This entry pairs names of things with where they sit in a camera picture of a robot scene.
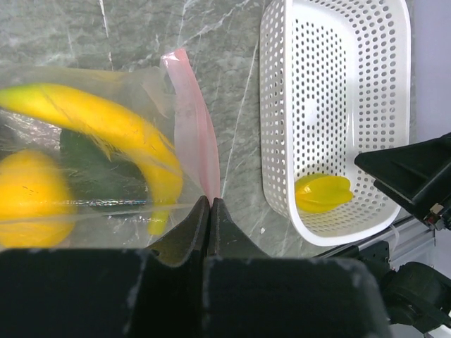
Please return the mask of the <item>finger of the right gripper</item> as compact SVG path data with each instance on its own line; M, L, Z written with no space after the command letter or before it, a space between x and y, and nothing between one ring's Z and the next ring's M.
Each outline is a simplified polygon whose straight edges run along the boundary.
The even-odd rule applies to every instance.
M450 134L359 154L373 185L432 230L450 229Z

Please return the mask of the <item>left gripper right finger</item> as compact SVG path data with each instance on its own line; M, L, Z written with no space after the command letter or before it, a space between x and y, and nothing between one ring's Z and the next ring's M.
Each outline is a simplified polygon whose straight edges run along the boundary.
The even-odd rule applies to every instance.
M229 244L222 199L211 209L202 276L203 337L390 337L375 277L352 258L274 258Z

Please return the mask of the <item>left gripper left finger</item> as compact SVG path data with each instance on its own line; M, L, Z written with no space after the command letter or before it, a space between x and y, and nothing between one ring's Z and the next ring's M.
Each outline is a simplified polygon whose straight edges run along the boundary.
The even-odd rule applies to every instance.
M210 205L143 249L9 249L2 337L198 337Z

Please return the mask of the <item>yellow star fruit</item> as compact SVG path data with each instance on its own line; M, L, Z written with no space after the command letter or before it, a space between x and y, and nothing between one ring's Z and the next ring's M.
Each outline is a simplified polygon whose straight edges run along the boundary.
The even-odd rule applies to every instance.
M346 177L316 173L301 177L295 183L295 202L307 213L325 213L353 199Z

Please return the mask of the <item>yellow banana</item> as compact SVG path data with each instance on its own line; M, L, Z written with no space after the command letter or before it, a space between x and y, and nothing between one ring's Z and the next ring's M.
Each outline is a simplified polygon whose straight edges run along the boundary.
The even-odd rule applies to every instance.
M173 145L152 123L114 101L48 82L3 88L1 108L83 133L107 156L121 152L140 169L156 206L149 234L163 233L184 179Z

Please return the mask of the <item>green avocado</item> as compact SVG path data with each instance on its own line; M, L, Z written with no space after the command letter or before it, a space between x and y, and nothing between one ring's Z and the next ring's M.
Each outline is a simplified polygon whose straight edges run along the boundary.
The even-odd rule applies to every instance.
M63 129L60 160L75 200L96 211L132 212L148 192L139 168L117 154L108 158L86 135Z

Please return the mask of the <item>clear zip top bag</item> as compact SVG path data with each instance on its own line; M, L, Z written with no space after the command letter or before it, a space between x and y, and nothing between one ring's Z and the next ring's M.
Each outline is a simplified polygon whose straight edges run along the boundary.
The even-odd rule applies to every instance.
M132 72L1 67L1 248L143 246L220 195L185 49Z

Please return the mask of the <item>round yellow orange fruit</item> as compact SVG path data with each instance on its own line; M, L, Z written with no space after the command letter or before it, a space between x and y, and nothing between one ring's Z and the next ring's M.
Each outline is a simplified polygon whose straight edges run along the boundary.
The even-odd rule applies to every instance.
M75 227L77 207L58 163L23 149L1 160L1 245L53 247Z

